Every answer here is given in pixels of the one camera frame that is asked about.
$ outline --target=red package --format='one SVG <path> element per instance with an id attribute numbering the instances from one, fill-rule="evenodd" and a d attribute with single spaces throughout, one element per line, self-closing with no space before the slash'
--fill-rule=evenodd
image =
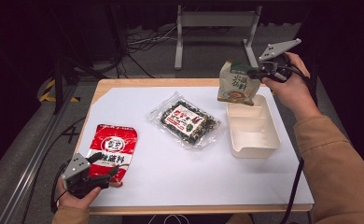
<path id="1" fill-rule="evenodd" d="M 134 128 L 99 124 L 92 139 L 89 155 L 101 151 L 103 157 L 90 167 L 89 176 L 106 175 L 119 165 L 119 172 L 111 177 L 111 186 L 121 186 L 121 179 L 127 172 L 133 158 L 137 133 Z"/>

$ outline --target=dark background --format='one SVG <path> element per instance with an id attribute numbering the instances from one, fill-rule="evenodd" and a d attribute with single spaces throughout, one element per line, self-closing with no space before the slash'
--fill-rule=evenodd
<path id="1" fill-rule="evenodd" d="M 174 23 L 175 17 L 173 5 L 0 1 L 0 159 L 40 107 L 37 90 L 52 76 L 61 55 L 87 66 L 117 62 L 124 55 L 123 30 L 139 25 L 156 30 Z M 320 76 L 364 160 L 364 5 L 358 1 L 264 5 L 259 22 L 302 21 L 297 36 L 304 42 L 296 51 Z"/>

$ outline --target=person's left hand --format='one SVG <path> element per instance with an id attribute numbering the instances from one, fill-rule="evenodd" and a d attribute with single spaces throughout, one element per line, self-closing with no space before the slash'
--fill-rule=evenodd
<path id="1" fill-rule="evenodd" d="M 66 191 L 66 189 L 63 187 L 63 180 L 61 179 L 61 177 L 59 177 L 58 179 L 57 189 L 60 195 Z M 97 187 L 82 199 L 75 197 L 69 192 L 65 192 L 65 194 L 59 199 L 59 203 L 62 206 L 73 207 L 78 209 L 88 209 L 92 201 L 94 201 L 94 199 L 98 196 L 100 192 L 101 188 Z"/>

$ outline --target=forearm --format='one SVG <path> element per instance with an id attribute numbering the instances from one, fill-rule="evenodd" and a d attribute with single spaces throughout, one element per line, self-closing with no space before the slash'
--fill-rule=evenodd
<path id="1" fill-rule="evenodd" d="M 314 221 L 364 223 L 364 161 L 345 136 L 325 116 L 300 120 L 295 134 L 315 198 Z"/>
<path id="2" fill-rule="evenodd" d="M 89 209 L 59 206 L 53 218 L 53 224 L 87 224 L 89 223 Z"/>

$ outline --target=container compartment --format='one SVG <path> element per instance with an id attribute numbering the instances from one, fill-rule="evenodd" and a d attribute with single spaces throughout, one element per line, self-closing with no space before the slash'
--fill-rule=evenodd
<path id="1" fill-rule="evenodd" d="M 268 158 L 280 147 L 266 98 L 257 94 L 255 106 L 228 104 L 232 155 L 238 158 Z"/>

